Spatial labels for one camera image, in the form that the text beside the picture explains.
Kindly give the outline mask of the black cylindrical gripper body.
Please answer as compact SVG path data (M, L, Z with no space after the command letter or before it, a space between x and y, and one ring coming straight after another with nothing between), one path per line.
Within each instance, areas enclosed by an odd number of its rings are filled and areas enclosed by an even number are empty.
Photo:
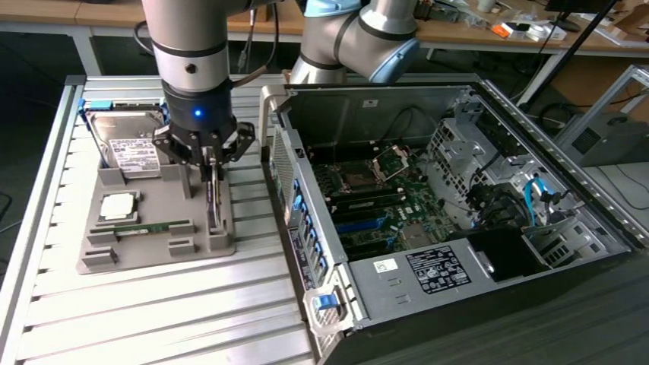
M220 148L236 150L236 143L227 144L237 131L237 121L232 112L232 82L224 81L216 88L189 92L163 82L168 105L172 134L189 146L213 147L219 137Z

